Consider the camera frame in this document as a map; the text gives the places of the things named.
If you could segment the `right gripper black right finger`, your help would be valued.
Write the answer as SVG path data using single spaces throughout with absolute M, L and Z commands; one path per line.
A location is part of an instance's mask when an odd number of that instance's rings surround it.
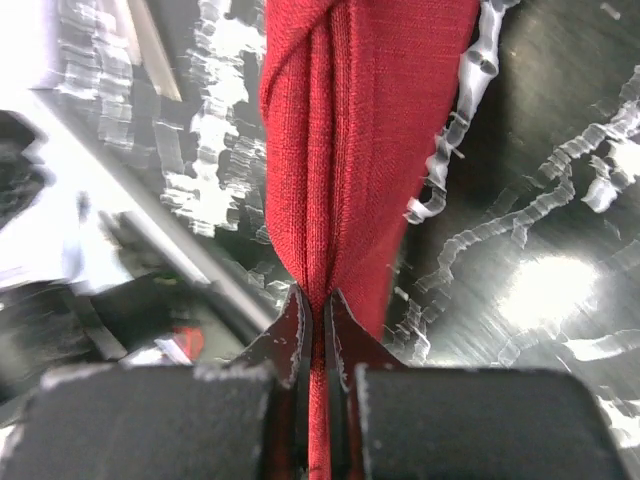
M 336 479 L 621 479 L 589 389 L 548 369 L 411 367 L 324 307 Z

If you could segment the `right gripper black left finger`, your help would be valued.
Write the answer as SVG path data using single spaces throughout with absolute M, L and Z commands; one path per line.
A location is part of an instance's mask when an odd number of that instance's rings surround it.
M 292 287 L 279 318 L 223 365 L 46 373 L 1 453 L 5 479 L 295 479 L 308 448 L 311 327 Z

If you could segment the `red cloth napkin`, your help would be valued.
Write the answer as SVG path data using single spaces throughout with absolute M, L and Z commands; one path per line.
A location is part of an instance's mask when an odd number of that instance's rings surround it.
M 374 337 L 404 213 L 445 123 L 474 1 L 270 1 L 260 88 L 267 230 L 314 322 L 309 475 L 330 477 L 322 309 L 340 290 Z

